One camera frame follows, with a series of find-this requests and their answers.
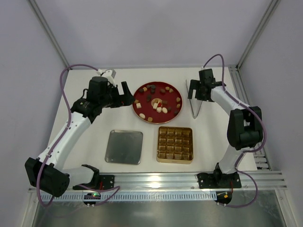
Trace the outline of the metal tongs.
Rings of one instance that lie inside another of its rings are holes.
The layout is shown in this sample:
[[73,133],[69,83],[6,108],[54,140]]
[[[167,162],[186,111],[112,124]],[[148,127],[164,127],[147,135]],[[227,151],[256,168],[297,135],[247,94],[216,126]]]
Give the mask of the metal tongs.
[[[185,80],[186,90],[187,94],[189,94],[189,82],[187,79]],[[194,99],[194,95],[192,99],[189,99],[190,109],[192,113],[193,119],[196,119],[200,113],[201,107],[202,107],[202,101]]]

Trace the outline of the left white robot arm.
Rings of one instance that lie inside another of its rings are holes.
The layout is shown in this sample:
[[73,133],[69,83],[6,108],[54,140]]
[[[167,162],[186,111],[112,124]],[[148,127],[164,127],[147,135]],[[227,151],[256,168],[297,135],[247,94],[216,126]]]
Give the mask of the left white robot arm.
[[74,102],[68,120],[53,142],[37,157],[28,158],[25,169],[30,184],[38,192],[62,196],[68,188],[96,188],[99,170],[87,164],[64,169],[64,163],[81,135],[92,125],[104,108],[130,106],[135,98],[127,82],[121,83],[123,94],[107,77],[96,76],[89,82],[85,98]]

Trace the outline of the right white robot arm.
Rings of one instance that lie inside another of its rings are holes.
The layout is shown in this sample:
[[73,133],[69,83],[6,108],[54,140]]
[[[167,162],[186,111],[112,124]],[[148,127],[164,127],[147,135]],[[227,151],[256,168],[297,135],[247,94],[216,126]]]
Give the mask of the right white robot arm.
[[229,116],[229,146],[213,173],[197,175],[199,188],[241,188],[238,165],[244,155],[264,139],[261,109],[235,98],[222,81],[216,81],[212,69],[202,69],[199,79],[187,86],[188,99],[217,103]]

